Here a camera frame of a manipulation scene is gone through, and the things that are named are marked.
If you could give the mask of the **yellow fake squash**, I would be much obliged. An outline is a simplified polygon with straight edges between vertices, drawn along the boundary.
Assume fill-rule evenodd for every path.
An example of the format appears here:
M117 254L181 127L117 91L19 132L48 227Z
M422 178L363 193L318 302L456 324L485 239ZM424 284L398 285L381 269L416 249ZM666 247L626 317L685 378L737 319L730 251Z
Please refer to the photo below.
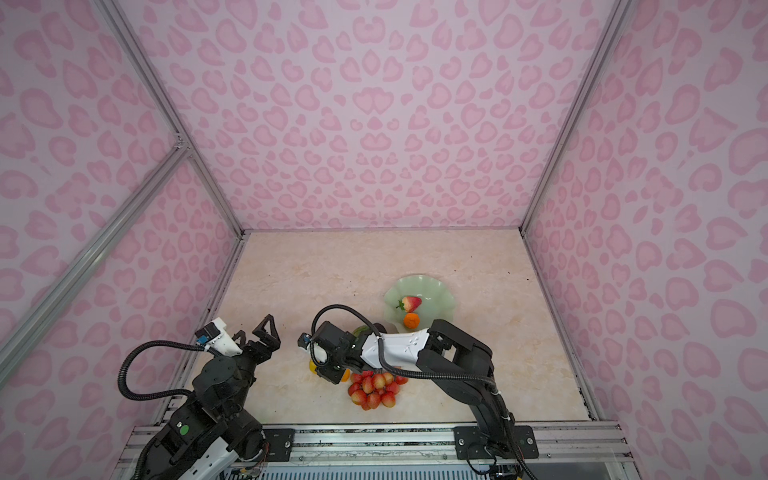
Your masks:
M351 376L351 371L348 369L334 364L318 365L312 360L309 361L309 369L319 378L326 380L334 385L346 382Z

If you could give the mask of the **red fake grape bunch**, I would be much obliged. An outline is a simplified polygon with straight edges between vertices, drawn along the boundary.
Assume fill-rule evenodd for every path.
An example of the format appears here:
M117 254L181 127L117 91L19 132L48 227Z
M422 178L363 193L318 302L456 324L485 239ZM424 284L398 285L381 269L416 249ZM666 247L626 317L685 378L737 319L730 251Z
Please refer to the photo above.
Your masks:
M369 411L380 406L395 407L401 387L407 382L407 378L389 372L365 371L362 374L351 373L350 378L343 383L346 384L351 402L364 411Z

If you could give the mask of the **small orange fake tangerine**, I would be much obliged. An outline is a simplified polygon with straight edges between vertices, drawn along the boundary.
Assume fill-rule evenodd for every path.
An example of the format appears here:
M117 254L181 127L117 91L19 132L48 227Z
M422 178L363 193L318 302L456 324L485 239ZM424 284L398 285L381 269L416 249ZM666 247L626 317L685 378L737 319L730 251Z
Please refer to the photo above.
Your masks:
M406 313L403 318L403 325L410 330L417 330L420 323L420 316L416 312Z

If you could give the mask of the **red fake strawberry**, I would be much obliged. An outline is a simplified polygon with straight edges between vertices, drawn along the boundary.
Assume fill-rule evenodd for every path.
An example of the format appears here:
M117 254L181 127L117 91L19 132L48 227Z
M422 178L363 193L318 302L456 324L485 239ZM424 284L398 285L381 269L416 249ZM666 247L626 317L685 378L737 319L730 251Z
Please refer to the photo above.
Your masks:
M404 296L398 301L396 308L410 314L415 313L421 304L422 299L418 296Z

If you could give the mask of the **green yellow fake cucumber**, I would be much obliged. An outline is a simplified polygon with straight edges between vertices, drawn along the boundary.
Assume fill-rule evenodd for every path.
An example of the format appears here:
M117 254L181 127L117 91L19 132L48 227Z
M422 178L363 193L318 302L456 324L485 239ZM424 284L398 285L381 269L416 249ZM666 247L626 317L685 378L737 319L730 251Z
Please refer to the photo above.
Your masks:
M356 329L355 329L355 330L352 332L352 334L353 334L355 337L359 337L360 335L362 335L362 334L364 334L364 333L369 333L369 332L370 332L370 329L369 329L367 326L361 326L361 327L358 327L358 328L356 328Z

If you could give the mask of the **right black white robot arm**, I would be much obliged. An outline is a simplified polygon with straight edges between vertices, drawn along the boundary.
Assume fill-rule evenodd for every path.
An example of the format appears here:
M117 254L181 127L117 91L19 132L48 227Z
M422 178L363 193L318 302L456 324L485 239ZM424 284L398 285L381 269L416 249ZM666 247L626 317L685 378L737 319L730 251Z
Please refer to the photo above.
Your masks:
M389 333L373 323L353 334L325 321L301 334L297 345L316 364L316 374L333 384L347 371L433 382L468 406L487 454L521 458L515 418L497 386L490 347L452 323L436 320L411 333Z

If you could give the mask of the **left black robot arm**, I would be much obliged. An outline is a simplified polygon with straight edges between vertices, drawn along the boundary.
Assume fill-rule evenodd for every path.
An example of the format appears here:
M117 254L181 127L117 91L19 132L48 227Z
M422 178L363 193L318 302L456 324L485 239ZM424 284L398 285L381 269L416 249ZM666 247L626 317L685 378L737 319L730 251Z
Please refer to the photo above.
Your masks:
M119 368L118 390L131 401L146 402L183 396L185 402L168 423L150 439L139 453L134 479L180 479L196 469L210 447L224 442L224 457L262 460L267 457L262 424L245 409L248 393L256 381L256 367L268 361L281 346L274 317L267 315L248 340L240 330L229 335L226 325L216 319L196 332L194 344L171 340L151 340L133 349ZM137 393L128 385L133 361L152 348L171 348L207 352L212 358L193 379L192 388Z

